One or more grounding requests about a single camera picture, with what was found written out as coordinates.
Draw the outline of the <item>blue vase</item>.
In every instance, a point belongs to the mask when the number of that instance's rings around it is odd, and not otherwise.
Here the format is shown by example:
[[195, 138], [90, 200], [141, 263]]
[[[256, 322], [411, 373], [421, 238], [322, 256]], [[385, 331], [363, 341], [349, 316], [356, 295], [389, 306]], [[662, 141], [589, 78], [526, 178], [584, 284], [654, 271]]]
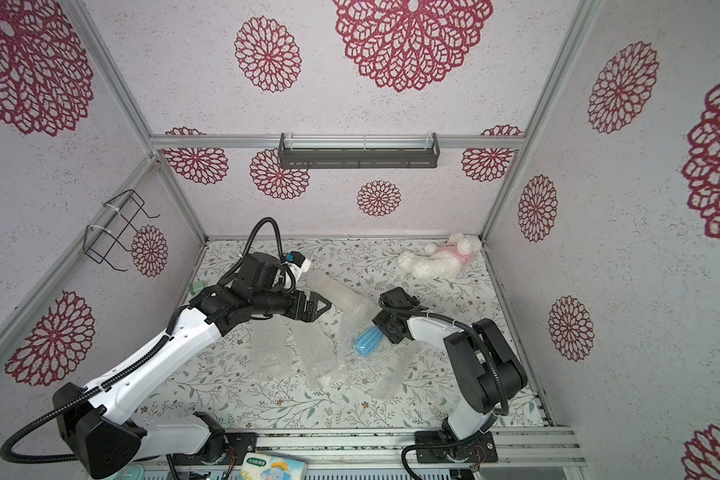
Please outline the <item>blue vase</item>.
[[370, 356], [386, 339], [380, 327], [372, 326], [362, 333], [353, 343], [353, 351], [361, 356]]

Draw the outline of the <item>bubble wrap around vase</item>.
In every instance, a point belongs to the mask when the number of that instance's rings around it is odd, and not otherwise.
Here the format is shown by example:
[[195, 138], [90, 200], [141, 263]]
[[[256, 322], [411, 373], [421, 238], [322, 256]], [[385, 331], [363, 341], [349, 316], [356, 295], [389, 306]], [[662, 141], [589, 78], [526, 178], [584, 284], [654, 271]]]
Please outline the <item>bubble wrap around vase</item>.
[[354, 342], [374, 327], [372, 315], [378, 311], [374, 307], [346, 313], [333, 307], [312, 323], [291, 323], [301, 370], [310, 387], [346, 387], [380, 400], [399, 394], [419, 345], [409, 340], [393, 344], [382, 337], [368, 355], [357, 353], [354, 347]]

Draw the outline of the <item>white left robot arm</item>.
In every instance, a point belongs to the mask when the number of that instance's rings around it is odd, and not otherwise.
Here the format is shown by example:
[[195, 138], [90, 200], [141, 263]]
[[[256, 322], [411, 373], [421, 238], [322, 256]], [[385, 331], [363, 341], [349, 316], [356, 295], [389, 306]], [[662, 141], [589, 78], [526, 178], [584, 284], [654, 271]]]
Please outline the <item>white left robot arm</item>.
[[[225, 433], [208, 414], [157, 421], [136, 418], [136, 409], [182, 365], [235, 327], [276, 315], [312, 323], [327, 312], [330, 301], [296, 287], [310, 266], [298, 251], [278, 256], [243, 254], [217, 283], [175, 310], [165, 330], [126, 360], [84, 386], [67, 383], [57, 390], [53, 410], [5, 440], [1, 459], [14, 464], [77, 461], [93, 479], [107, 478], [147, 457], [181, 454], [218, 459], [225, 450]], [[51, 421], [56, 422], [69, 453], [15, 452], [21, 440]]]

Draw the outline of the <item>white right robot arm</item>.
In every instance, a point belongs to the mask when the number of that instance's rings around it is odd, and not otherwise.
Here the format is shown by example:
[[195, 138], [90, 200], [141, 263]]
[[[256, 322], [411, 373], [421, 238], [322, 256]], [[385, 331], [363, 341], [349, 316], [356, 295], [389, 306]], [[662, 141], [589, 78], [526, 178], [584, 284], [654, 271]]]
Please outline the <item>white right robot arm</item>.
[[473, 324], [434, 313], [396, 287], [380, 295], [374, 325], [391, 343], [424, 343], [446, 354], [460, 401], [445, 420], [445, 437], [460, 441], [509, 414], [509, 401], [528, 385], [527, 373], [497, 324]]

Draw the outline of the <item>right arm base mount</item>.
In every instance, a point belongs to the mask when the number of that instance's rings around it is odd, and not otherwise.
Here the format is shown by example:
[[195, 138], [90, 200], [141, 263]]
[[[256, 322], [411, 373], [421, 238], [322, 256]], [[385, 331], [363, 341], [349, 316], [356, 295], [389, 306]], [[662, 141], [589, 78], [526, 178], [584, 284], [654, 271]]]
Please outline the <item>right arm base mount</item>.
[[496, 463], [497, 448], [490, 432], [476, 432], [463, 439], [447, 439], [442, 431], [414, 434], [416, 461], [420, 464]]

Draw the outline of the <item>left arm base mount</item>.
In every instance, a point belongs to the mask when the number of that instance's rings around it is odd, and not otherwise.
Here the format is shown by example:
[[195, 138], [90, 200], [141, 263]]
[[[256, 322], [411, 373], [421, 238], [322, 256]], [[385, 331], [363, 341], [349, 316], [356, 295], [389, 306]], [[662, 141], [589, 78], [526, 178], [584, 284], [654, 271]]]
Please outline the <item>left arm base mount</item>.
[[255, 432], [215, 433], [197, 453], [176, 454], [174, 462], [181, 466], [239, 466], [247, 453], [256, 450], [257, 441], [258, 434]]

